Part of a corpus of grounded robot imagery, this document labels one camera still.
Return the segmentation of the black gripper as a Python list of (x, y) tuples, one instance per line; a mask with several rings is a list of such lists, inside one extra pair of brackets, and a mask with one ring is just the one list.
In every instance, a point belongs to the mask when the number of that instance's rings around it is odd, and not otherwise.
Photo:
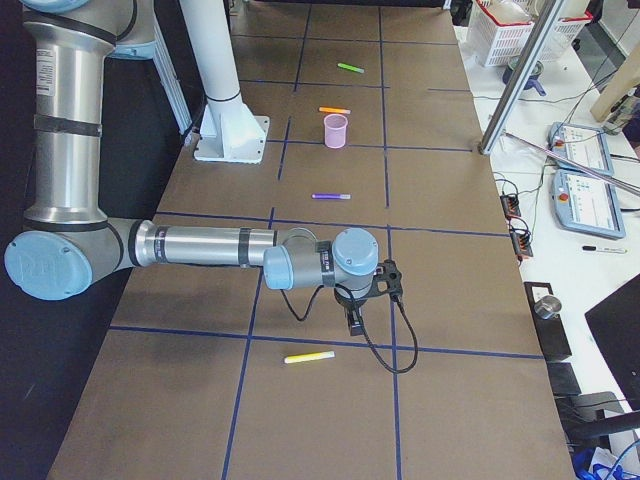
[(340, 285), (334, 287), (334, 298), (345, 309), (345, 316), (351, 336), (361, 336), (364, 334), (363, 317), (360, 307), (364, 305), (367, 298), (356, 298), (349, 289)]

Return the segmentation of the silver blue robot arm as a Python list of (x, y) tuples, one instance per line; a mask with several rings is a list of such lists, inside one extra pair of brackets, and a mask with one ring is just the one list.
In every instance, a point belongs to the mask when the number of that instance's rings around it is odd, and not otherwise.
[(382, 277), (378, 244), (349, 228), (320, 241), (307, 229), (158, 226), (99, 207), (104, 62), (150, 58), (150, 1), (27, 1), (36, 42), (36, 192), (25, 231), (7, 246), (10, 279), (28, 295), (64, 300), (113, 272), (153, 264), (259, 267), (269, 288), (330, 288), (354, 335)]

